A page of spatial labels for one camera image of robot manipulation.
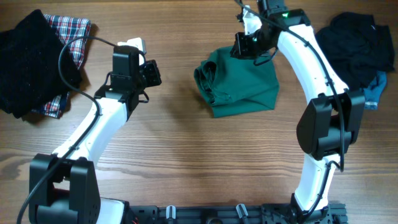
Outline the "green cloth garment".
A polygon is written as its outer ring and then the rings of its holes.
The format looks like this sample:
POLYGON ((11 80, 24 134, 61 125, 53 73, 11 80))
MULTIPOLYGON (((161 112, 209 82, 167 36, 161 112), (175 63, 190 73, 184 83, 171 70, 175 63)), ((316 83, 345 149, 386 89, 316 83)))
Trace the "green cloth garment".
POLYGON ((279 93, 274 64, 267 62, 255 66, 253 60, 232 57, 231 49, 216 49, 193 73, 213 116, 221 118, 274 110, 279 93))

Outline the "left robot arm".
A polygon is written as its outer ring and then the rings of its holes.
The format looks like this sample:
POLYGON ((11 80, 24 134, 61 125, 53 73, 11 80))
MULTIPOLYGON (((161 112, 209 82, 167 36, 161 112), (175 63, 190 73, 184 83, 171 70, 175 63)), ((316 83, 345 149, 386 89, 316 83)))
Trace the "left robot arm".
POLYGON ((155 61, 143 46, 120 42, 113 69, 95 95, 90 112, 75 132, 50 155, 30 163, 29 196, 17 220, 29 213, 31 223, 138 223, 129 202, 103 198, 96 165, 112 136, 129 120, 147 87, 161 84, 155 61))

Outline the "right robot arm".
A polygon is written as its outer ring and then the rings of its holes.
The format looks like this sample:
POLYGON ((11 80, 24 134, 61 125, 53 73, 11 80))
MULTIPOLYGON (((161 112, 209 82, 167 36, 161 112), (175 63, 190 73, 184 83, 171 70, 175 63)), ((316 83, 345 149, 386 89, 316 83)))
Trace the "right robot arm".
POLYGON ((340 219, 340 206, 328 200, 336 171, 344 172, 345 154, 358 138, 364 95, 350 90, 332 69, 302 9, 283 1, 258 1, 254 11, 242 1, 231 55, 255 59, 274 48, 290 63, 304 91, 307 107, 296 128, 304 152, 300 182, 290 203, 278 213, 286 223, 316 223, 340 219))

